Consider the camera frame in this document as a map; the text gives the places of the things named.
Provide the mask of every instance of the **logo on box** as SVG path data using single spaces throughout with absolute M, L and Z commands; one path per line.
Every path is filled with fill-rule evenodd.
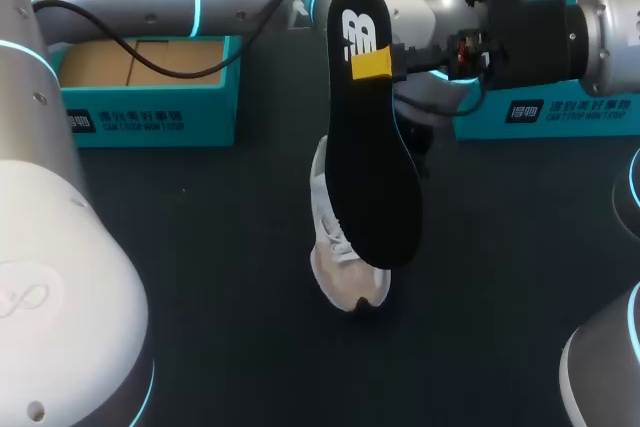
M 538 120 L 544 100 L 514 100 L 507 112 L 507 124 L 533 124 Z

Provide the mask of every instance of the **open box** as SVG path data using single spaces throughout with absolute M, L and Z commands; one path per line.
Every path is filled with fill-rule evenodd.
M 153 63 L 204 70 L 235 52 L 239 37 L 132 40 Z M 240 61 L 201 79 L 160 75 L 110 41 L 52 55 L 78 147 L 210 147 L 234 142 Z

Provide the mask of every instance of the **infinity logo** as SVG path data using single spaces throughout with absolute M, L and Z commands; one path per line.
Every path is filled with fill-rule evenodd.
M 34 284 L 22 294 L 5 291 L 5 295 L 7 297 L 5 302 L 0 298 L 0 319 L 11 317 L 19 310 L 39 309 L 49 298 L 49 287 L 44 284 Z

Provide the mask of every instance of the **cardboard box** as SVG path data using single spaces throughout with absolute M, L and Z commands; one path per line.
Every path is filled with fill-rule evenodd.
M 459 110 L 472 107 L 478 96 L 476 86 Z M 589 97 L 578 81 L 499 90 L 488 92 L 482 108 L 455 119 L 454 126 L 460 140 L 640 135 L 640 95 Z
M 233 37 L 138 40 L 129 45 L 154 64 L 198 72 L 239 48 Z M 240 62 L 199 79 L 152 71 L 115 42 L 73 46 L 53 56 L 79 147 L 232 145 Z

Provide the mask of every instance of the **shoelace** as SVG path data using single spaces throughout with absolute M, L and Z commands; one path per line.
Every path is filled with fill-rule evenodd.
M 324 228 L 327 237 L 331 243 L 331 253 L 336 256 L 337 261 L 347 260 L 347 257 L 352 257 L 355 254 L 351 242 L 347 240 L 340 227 L 340 222 L 336 219 L 336 224 L 333 229 L 327 229 L 324 219 L 322 219 L 322 227 Z

